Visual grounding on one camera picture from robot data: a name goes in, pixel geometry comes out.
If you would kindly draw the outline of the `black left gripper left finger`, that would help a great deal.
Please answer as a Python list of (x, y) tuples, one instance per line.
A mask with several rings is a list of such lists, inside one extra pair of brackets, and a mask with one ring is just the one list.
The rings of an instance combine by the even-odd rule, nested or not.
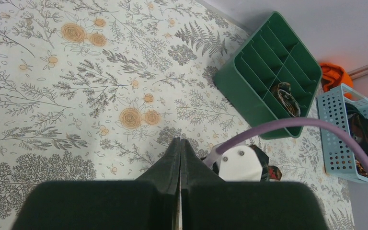
[(14, 230), (176, 230), (181, 139), (135, 180), (49, 181), (26, 199)]

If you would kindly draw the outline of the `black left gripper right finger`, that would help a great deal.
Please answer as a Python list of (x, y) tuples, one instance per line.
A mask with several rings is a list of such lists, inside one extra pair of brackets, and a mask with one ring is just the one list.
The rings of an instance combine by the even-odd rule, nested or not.
[(314, 193), (297, 182), (226, 182), (181, 146), (185, 230), (325, 230)]

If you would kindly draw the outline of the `brown red floral tie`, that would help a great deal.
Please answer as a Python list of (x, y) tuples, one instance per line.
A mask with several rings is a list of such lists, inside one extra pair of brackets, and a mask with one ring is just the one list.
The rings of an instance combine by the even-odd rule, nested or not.
[(254, 150), (262, 166), (261, 182), (269, 182), (270, 180), (280, 181), (282, 172), (278, 167), (269, 165), (268, 155), (256, 145), (249, 145), (249, 147)]

